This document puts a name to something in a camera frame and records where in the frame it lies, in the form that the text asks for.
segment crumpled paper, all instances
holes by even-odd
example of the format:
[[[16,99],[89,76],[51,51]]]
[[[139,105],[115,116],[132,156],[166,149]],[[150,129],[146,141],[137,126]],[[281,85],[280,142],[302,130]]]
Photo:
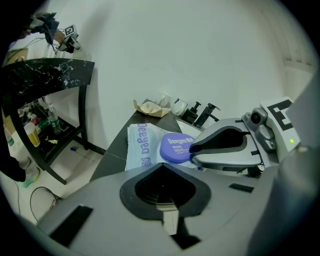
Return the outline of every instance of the crumpled paper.
[[[151,101],[138,105],[137,101],[133,100],[133,105],[139,112],[156,118],[162,118],[171,111],[170,108],[160,107]]]

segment marble countertop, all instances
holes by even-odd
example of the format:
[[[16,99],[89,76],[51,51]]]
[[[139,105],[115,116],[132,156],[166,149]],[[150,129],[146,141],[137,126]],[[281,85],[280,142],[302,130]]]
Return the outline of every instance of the marble countertop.
[[[40,58],[1,68],[2,105],[18,109],[43,96],[91,82],[95,63],[71,58]]]

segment blue and white package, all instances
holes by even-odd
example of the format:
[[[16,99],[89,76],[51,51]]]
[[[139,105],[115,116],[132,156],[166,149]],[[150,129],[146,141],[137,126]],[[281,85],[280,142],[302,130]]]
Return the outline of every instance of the blue and white package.
[[[127,128],[128,153],[125,170],[167,162],[160,155],[160,146],[163,136],[168,133],[170,132],[152,123],[131,124]],[[198,169],[190,160],[180,165]]]

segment black cord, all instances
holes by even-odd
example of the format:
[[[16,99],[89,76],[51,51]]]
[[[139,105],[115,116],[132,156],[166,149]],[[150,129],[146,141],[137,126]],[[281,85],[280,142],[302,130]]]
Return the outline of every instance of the black cord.
[[[52,49],[53,49],[53,52],[54,52],[54,57],[57,55],[57,51],[55,50],[55,48],[54,48],[54,45],[53,44],[51,44],[51,46],[52,46]]]
[[[19,209],[19,216],[21,216],[21,212],[20,212],[20,195],[19,195],[19,187],[17,185],[17,183],[15,181],[13,181],[15,186],[16,186],[16,189],[18,190],[18,209]]]
[[[57,199],[56,195],[55,195],[49,188],[47,188],[47,187],[45,187],[45,186],[38,186],[37,188],[35,188],[35,189],[32,191],[31,195],[30,195],[30,210],[31,210],[31,213],[32,213],[33,217],[35,218],[36,222],[39,222],[39,221],[37,220],[34,212],[32,211],[31,199],[32,199],[32,195],[34,194],[34,192],[35,192],[36,190],[38,190],[38,189],[45,189],[45,190],[49,191],[49,192],[53,195],[55,202],[58,203],[58,199]]]
[[[37,43],[37,42],[39,42],[39,41],[41,41],[41,40],[43,40],[43,39],[45,39],[45,37],[37,37],[37,38],[31,40],[25,47],[17,50],[14,54],[12,54],[12,55],[10,56],[10,58],[8,58],[8,59],[6,60],[6,62],[8,62],[9,60],[11,60],[11,59],[13,58],[13,56],[15,56],[17,53],[21,52],[22,50],[26,49],[27,47],[29,47],[29,46],[31,46],[31,45],[33,45],[33,44],[35,44],[35,43]]]

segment purple container lid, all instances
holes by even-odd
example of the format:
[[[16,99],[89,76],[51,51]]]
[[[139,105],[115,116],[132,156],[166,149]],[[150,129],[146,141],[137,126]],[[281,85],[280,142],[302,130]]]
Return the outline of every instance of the purple container lid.
[[[190,159],[190,146],[195,138],[184,133],[167,133],[162,137],[160,155],[172,163],[183,163]]]

